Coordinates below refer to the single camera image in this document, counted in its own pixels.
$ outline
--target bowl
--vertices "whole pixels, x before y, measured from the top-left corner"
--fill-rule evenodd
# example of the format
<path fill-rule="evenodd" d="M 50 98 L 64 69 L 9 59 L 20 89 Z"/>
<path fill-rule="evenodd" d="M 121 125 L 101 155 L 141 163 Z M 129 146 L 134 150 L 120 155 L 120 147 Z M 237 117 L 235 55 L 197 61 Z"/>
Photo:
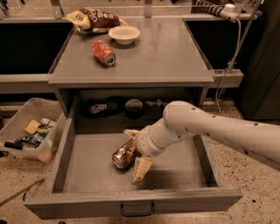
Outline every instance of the bowl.
<path fill-rule="evenodd" d="M 140 31 L 134 26 L 120 25 L 110 29 L 108 35 L 120 45 L 129 45 L 139 37 Z"/>

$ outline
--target floor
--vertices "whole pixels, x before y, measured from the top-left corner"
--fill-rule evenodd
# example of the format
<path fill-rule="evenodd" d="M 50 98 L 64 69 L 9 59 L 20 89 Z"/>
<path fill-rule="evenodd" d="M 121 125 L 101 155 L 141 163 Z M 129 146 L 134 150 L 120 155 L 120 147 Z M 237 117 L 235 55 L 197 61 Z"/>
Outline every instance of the floor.
<path fill-rule="evenodd" d="M 214 105 L 206 105 L 205 111 L 216 114 Z M 233 103 L 221 104 L 223 116 L 242 119 L 242 113 Z M 280 172 L 260 164 L 222 144 L 209 139 L 223 185 L 227 189 L 241 189 L 243 197 L 224 212 L 212 213 L 178 213 L 152 215 L 145 218 L 101 217 L 71 220 L 41 220 L 23 204 L 23 194 L 0 206 L 0 220 L 9 224 L 58 224 L 70 223 L 280 223 Z M 42 164 L 8 155 L 0 157 L 0 203 L 14 193 L 19 192 L 38 179 L 45 181 L 31 189 L 29 194 L 44 193 L 46 183 L 52 172 L 53 161 Z"/>

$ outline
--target drawer handle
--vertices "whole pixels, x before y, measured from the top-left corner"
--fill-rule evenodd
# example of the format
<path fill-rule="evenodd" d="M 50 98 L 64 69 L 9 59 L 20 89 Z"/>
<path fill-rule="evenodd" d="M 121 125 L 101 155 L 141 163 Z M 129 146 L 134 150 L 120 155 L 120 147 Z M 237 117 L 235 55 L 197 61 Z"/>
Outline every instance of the drawer handle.
<path fill-rule="evenodd" d="M 155 212 L 155 206 L 154 203 L 150 204 L 150 211 L 148 213 L 125 213 L 124 212 L 124 205 L 121 204 L 121 214 L 124 217 L 141 217 L 141 216 L 149 216 L 154 214 Z"/>

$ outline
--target plastic bin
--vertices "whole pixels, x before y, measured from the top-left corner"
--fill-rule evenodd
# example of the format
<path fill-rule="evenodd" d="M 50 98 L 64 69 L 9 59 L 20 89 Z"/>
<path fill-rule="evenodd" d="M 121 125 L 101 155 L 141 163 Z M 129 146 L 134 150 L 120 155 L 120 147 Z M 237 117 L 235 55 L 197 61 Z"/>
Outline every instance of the plastic bin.
<path fill-rule="evenodd" d="M 24 146 L 22 150 L 14 150 L 4 147 L 4 143 L 14 142 L 19 137 L 28 136 L 24 131 L 30 120 L 40 120 L 45 117 L 56 122 L 39 147 Z M 19 158 L 32 158 L 48 164 L 58 149 L 62 135 L 61 125 L 65 123 L 65 116 L 58 101 L 50 101 L 41 98 L 31 98 L 9 120 L 0 131 L 0 150 L 8 151 Z"/>

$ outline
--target open drawer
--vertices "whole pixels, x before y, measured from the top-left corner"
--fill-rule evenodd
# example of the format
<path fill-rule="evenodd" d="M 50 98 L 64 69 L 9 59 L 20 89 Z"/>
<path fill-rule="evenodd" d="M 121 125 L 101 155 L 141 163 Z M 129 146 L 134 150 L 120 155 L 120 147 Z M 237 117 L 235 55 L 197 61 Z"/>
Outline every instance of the open drawer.
<path fill-rule="evenodd" d="M 25 200 L 41 219 L 222 211 L 242 197 L 223 187 L 203 136 L 169 146 L 143 182 L 132 185 L 133 167 L 118 170 L 111 156 L 129 140 L 123 127 L 151 124 L 160 110 L 134 120 L 122 113 L 88 119 L 80 113 L 82 99 L 79 92 L 73 100 L 45 195 Z"/>

